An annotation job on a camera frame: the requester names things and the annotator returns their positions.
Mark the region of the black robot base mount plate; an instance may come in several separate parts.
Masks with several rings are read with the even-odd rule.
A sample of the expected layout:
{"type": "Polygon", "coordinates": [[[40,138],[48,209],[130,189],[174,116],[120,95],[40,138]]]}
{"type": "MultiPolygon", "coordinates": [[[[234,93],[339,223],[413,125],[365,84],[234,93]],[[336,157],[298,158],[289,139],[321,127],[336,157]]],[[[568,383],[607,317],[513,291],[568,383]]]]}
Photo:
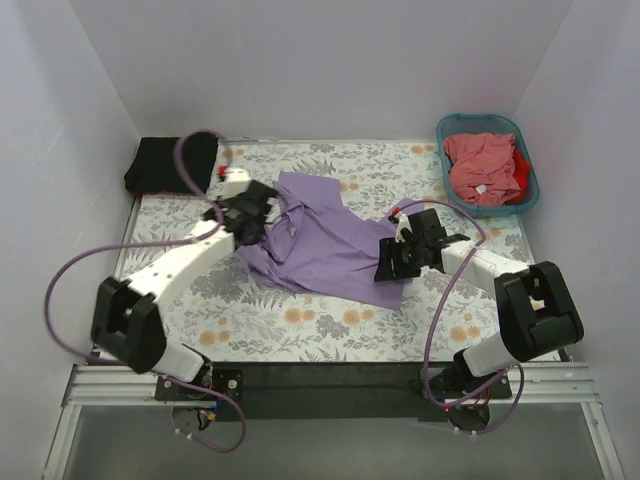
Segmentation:
{"type": "Polygon", "coordinates": [[[249,420],[443,421],[423,378],[420,362],[220,362],[210,388],[236,401],[249,420]]]}

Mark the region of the teal plastic laundry basket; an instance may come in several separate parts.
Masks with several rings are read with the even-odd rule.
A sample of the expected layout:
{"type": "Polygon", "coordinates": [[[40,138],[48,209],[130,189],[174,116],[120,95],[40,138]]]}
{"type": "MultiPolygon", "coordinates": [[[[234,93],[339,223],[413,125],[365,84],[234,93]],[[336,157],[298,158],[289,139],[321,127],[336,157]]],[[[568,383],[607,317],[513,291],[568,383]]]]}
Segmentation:
{"type": "Polygon", "coordinates": [[[520,129],[495,114],[451,114],[436,127],[448,198],[475,217],[530,210],[539,185],[520,129]]]}

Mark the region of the red crumpled t shirt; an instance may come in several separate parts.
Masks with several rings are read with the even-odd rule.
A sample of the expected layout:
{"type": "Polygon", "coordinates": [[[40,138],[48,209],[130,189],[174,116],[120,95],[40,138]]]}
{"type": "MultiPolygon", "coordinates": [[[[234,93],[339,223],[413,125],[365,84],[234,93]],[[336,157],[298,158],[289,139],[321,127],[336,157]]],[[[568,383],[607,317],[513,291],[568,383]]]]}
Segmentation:
{"type": "Polygon", "coordinates": [[[531,170],[531,166],[524,159],[522,153],[517,148],[514,149],[512,158],[513,158],[514,166],[515,166],[515,170],[514,170],[514,173],[513,173],[513,178],[516,181],[516,183],[518,184],[518,186],[520,188],[520,191],[516,196],[514,196],[511,199],[509,199],[507,201],[507,203],[508,204],[518,204],[524,199],[525,194],[527,193],[528,184],[529,184],[528,176],[529,176],[529,172],[531,170]]]}

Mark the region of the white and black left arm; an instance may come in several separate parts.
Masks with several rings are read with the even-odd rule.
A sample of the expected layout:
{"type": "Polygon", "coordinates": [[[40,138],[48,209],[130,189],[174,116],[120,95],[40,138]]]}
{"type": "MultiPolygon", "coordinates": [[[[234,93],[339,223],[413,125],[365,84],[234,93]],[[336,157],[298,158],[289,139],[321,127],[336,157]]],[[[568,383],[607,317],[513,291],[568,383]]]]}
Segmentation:
{"type": "Polygon", "coordinates": [[[99,288],[91,339],[136,373],[154,372],[205,388],[213,366],[203,354],[169,337],[163,313],[215,263],[258,243],[277,191],[241,178],[224,182],[223,195],[186,237],[151,264],[99,288]]]}

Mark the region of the folded black t shirt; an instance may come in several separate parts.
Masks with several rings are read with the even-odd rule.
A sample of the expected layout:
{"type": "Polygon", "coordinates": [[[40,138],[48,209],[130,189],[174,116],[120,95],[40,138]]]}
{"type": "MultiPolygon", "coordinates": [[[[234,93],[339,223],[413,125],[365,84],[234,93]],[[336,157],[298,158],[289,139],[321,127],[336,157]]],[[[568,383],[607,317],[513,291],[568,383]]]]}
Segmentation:
{"type": "MultiPolygon", "coordinates": [[[[193,191],[176,170],[174,161],[178,137],[143,137],[132,164],[124,175],[124,188],[134,195],[188,194],[193,191]]],[[[201,132],[184,142],[181,159],[195,185],[209,188],[218,151],[218,137],[201,132]]]]}

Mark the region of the floral patterned table mat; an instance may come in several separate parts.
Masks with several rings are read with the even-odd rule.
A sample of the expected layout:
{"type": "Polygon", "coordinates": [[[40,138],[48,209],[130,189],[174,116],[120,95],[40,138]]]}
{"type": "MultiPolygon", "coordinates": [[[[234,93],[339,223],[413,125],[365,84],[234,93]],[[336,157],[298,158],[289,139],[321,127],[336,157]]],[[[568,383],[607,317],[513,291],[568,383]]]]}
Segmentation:
{"type": "MultiPolygon", "coordinates": [[[[437,209],[450,233],[483,239],[505,257],[533,259],[515,216],[470,223],[445,205],[443,173],[431,143],[236,143],[218,159],[273,182],[282,172],[326,176],[341,184],[343,203],[380,220],[404,199],[437,209]]],[[[259,285],[229,257],[211,266],[163,313],[170,337],[215,361],[447,361],[494,334],[494,301],[431,270],[409,282],[398,310],[336,297],[294,294],[259,285]]]]}

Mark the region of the aluminium front rail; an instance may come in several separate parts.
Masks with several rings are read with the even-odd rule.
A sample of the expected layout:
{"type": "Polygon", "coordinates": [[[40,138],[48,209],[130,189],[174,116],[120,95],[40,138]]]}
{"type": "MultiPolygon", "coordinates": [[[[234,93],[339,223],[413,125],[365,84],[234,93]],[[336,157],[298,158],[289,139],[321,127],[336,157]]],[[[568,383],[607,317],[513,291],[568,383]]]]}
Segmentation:
{"type": "MultiPolygon", "coordinates": [[[[578,404],[600,400],[583,363],[533,362],[524,365],[523,403],[578,404]]],[[[259,394],[419,393],[422,364],[402,363],[220,363],[214,388],[244,402],[259,394]]],[[[65,405],[187,405],[213,398],[188,391],[153,374],[125,367],[77,367],[63,397],[65,405]]]]}

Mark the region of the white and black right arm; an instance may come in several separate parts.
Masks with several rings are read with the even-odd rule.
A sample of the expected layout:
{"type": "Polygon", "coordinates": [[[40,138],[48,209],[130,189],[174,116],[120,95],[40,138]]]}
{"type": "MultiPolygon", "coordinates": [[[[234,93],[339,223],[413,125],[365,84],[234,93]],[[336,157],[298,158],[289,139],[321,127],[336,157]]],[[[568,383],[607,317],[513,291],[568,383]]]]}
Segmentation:
{"type": "Polygon", "coordinates": [[[556,264],[510,260],[465,235],[450,235],[434,209],[406,215],[396,208],[388,219],[396,231],[379,243],[375,281],[413,279],[428,268],[453,282],[464,279],[496,302],[498,332],[455,353],[435,376],[425,374],[428,399],[441,401],[449,393],[471,399],[508,369],[583,339],[581,318],[556,264]]]}

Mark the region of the purple t shirt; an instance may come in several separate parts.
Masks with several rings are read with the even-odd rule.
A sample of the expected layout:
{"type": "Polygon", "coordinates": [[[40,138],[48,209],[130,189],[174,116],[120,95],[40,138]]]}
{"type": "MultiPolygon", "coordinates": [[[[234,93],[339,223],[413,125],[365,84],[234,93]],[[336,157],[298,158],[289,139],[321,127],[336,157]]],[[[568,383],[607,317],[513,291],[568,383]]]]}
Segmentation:
{"type": "Polygon", "coordinates": [[[280,216],[255,245],[236,251],[262,284],[317,293],[381,308],[401,307],[404,283],[376,283],[379,241],[393,238],[388,220],[363,220],[341,199],[329,177],[282,172],[280,216]]]}

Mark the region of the pink crumpled t shirt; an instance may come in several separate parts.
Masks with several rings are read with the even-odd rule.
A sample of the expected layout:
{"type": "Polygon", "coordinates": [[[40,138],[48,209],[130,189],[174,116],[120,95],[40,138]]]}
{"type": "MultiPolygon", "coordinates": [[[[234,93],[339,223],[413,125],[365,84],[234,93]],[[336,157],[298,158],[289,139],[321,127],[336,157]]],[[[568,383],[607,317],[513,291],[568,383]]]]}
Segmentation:
{"type": "Polygon", "coordinates": [[[499,207],[520,188],[513,178],[514,134],[469,134],[447,137],[444,153],[452,162],[449,173],[454,193],[480,207],[499,207]]]}

